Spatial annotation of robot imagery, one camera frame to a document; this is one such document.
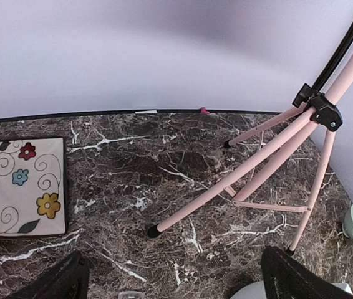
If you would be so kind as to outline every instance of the small clear object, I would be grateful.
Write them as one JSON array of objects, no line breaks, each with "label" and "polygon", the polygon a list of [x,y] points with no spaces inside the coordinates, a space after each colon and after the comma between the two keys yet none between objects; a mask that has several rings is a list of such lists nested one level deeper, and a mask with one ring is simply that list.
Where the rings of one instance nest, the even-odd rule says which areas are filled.
[{"label": "small clear object", "polygon": [[118,299],[145,299],[145,294],[136,291],[121,292]]}]

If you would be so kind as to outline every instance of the pink object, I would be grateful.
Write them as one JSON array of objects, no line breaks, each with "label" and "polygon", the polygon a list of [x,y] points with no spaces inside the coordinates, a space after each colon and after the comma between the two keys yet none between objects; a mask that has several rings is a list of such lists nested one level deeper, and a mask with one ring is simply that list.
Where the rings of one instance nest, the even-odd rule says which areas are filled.
[{"label": "pink object", "polygon": [[210,114],[210,112],[207,111],[207,109],[203,107],[203,108],[201,109],[201,114]]},{"label": "pink object", "polygon": [[[347,91],[350,85],[353,83],[353,55],[348,63],[342,69],[342,72],[336,78],[330,89],[326,92],[326,98],[332,103],[336,104],[343,94]],[[257,188],[262,185],[294,152],[295,150],[307,139],[307,137],[315,130],[318,124],[310,120],[310,117],[314,114],[316,109],[310,107],[304,111],[305,105],[301,105],[299,108],[292,108],[288,111],[277,115],[276,117],[264,122],[263,124],[253,128],[242,135],[239,135],[232,140],[229,140],[229,146],[235,145],[247,138],[254,136],[264,130],[267,130],[285,120],[288,120],[300,113],[302,113],[296,120],[294,120],[286,129],[284,129],[278,136],[271,140],[264,148],[252,155],[245,163],[238,166],[232,173],[229,173],[225,178],[218,181],[212,188],[204,192],[201,196],[196,198],[194,201],[189,203],[187,206],[180,209],[171,217],[165,219],[163,222],[155,225],[155,230],[159,233],[171,227],[173,224],[185,218],[199,207],[210,201],[212,198],[217,196],[222,191],[226,191],[233,197],[233,204],[241,207],[252,207],[257,209],[270,209],[274,211],[286,211],[286,212],[302,212],[303,216],[300,221],[299,227],[297,228],[296,235],[289,246],[289,250],[294,252],[299,240],[307,226],[308,220],[311,216],[311,212],[314,209],[316,199],[319,191],[321,190],[324,175],[329,163],[329,159],[332,153],[332,147],[336,133],[327,131],[324,141],[324,147],[322,149],[322,156],[319,162],[319,167],[316,173],[314,183],[312,185],[311,193],[306,206],[294,207],[294,206],[279,206],[272,204],[258,204],[254,202],[244,202],[250,194],[252,194]],[[201,109],[201,112],[208,114],[205,108]],[[282,147],[268,162],[266,166],[245,185],[245,187],[236,193],[231,185],[256,167],[259,163],[264,161],[267,157],[271,156],[275,151]]]}]

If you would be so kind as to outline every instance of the tripod clamp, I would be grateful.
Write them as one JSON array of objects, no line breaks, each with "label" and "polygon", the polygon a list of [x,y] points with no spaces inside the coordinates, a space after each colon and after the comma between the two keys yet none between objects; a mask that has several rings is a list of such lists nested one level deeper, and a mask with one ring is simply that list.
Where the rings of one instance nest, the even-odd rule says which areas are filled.
[{"label": "tripod clamp", "polygon": [[324,93],[312,89],[307,83],[304,83],[301,87],[294,98],[293,105],[299,108],[303,102],[307,103],[304,111],[310,107],[316,109],[315,114],[310,119],[320,125],[324,125],[329,131],[335,132],[343,124],[343,119],[336,105],[329,102]]}]

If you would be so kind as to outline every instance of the square mat with flowers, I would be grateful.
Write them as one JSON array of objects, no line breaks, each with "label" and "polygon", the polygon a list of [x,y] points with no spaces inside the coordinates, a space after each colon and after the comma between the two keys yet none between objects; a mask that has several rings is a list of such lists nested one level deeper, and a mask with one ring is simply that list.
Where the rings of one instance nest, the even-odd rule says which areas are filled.
[{"label": "square mat with flowers", "polygon": [[63,235],[63,138],[0,141],[0,238]]}]

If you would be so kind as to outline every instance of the flower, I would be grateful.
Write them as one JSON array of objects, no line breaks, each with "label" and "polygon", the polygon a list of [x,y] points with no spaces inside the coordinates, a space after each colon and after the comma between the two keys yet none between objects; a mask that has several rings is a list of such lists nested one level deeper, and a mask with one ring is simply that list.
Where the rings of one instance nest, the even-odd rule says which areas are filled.
[{"label": "flower", "polygon": [[31,145],[30,142],[27,142],[26,145],[24,145],[20,149],[19,153],[19,158],[24,159],[26,161],[30,160],[31,158],[35,157],[37,154],[35,152],[35,146]]},{"label": "flower", "polygon": [[12,174],[14,185],[22,186],[28,180],[28,170],[19,169]]},{"label": "flower", "polygon": [[37,206],[38,206],[38,214],[45,215],[49,219],[54,219],[56,216],[56,212],[60,211],[60,203],[57,202],[59,195],[56,193],[45,193],[42,198],[37,199]]}]

